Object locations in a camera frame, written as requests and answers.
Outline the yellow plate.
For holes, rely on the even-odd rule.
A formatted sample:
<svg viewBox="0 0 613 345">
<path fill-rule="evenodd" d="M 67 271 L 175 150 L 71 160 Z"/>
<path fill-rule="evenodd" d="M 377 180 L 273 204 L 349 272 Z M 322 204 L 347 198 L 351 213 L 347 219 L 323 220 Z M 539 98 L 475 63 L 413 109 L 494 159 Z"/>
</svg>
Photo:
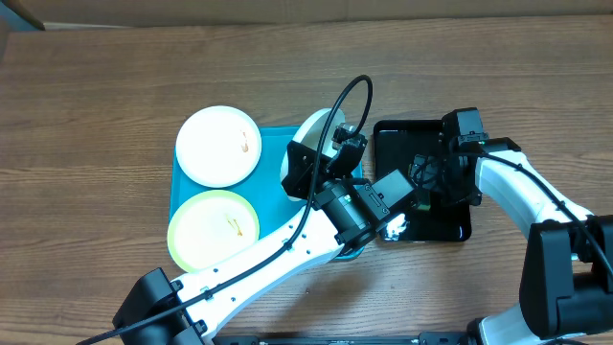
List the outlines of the yellow plate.
<svg viewBox="0 0 613 345">
<path fill-rule="evenodd" d="M 167 244 L 181 269 L 196 272 L 231 257 L 259 236 L 257 213 L 244 197 L 211 190 L 192 196 L 176 210 Z"/>
</svg>

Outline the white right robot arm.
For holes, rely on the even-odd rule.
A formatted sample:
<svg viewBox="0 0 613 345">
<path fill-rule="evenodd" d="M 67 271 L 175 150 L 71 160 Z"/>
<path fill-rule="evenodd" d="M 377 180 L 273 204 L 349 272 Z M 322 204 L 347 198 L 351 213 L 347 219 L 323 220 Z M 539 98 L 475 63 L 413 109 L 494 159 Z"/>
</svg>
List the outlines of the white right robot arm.
<svg viewBox="0 0 613 345">
<path fill-rule="evenodd" d="M 492 198 L 527 239 L 515 306 L 470 322 L 463 344 L 575 344 L 612 329 L 612 218 L 557 191 L 513 140 L 416 157 L 410 178 L 452 200 Z"/>
</svg>

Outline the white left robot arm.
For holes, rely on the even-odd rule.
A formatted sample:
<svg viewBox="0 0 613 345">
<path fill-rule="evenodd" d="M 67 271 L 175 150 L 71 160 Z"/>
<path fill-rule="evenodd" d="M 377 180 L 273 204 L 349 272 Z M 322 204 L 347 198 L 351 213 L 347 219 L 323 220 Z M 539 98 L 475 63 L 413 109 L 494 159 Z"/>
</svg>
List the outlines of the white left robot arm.
<svg viewBox="0 0 613 345">
<path fill-rule="evenodd" d="M 306 205 L 276 231 L 232 257 L 170 280 L 142 276 L 112 323 L 125 344 L 211 344 L 239 311 L 289 277 L 360 250 L 388 216 L 373 185 L 351 172 L 367 139 L 357 129 L 298 132 L 287 146 L 283 185 Z"/>
</svg>

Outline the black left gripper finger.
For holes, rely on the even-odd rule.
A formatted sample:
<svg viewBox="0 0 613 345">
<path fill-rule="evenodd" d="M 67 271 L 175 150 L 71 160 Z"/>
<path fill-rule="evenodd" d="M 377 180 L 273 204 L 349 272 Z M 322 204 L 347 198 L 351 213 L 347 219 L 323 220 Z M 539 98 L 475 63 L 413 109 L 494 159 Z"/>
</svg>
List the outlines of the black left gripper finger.
<svg viewBox="0 0 613 345">
<path fill-rule="evenodd" d="M 287 145 L 287 171 L 282 178 L 282 187 L 294 200 L 307 199 L 313 175 L 316 150 L 301 143 L 290 141 Z"/>
<path fill-rule="evenodd" d="M 354 126 L 346 123 L 337 126 L 332 136 L 336 153 L 328 162 L 328 174 L 335 178 L 349 176 L 359 165 L 367 144 L 367 138 L 356 132 Z"/>
</svg>

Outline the white plate with small stain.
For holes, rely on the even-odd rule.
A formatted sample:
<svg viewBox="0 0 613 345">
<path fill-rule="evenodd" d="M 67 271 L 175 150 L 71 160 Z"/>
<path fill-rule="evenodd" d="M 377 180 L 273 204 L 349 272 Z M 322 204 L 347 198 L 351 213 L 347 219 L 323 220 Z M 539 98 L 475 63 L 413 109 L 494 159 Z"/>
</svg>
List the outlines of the white plate with small stain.
<svg viewBox="0 0 613 345">
<path fill-rule="evenodd" d="M 317 146 L 319 143 L 319 139 L 321 133 L 323 131 L 324 124 L 331 112 L 330 108 L 322 108 L 313 114 L 311 114 L 298 128 L 297 132 L 294 134 L 291 141 L 295 141 L 301 143 L 313 150 L 317 150 Z M 322 179 L 331 179 L 333 176 L 330 176 L 326 172 L 326 168 L 328 167 L 328 162 L 336 153 L 336 150 L 332 147 L 332 136 L 337 126 L 345 123 L 346 116 L 342 109 L 339 109 L 331 122 L 329 131 L 326 135 L 326 139 L 324 142 L 323 150 L 322 150 L 322 161 L 320 163 L 320 169 L 322 170 L 318 175 L 318 182 L 321 182 Z M 286 151 L 283 157 L 281 171 L 280 171 L 280 181 L 282 182 L 282 178 L 286 175 L 287 171 L 287 156 Z"/>
</svg>

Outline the green yellow sponge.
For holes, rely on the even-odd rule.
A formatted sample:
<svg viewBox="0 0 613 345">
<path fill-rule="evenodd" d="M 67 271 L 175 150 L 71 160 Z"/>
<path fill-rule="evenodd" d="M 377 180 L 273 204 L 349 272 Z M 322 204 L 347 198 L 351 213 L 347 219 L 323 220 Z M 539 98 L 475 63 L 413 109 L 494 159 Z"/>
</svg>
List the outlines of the green yellow sponge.
<svg viewBox="0 0 613 345">
<path fill-rule="evenodd" d="M 428 190 L 418 190 L 416 192 L 416 198 L 417 210 L 428 212 L 431 209 L 431 195 Z"/>
</svg>

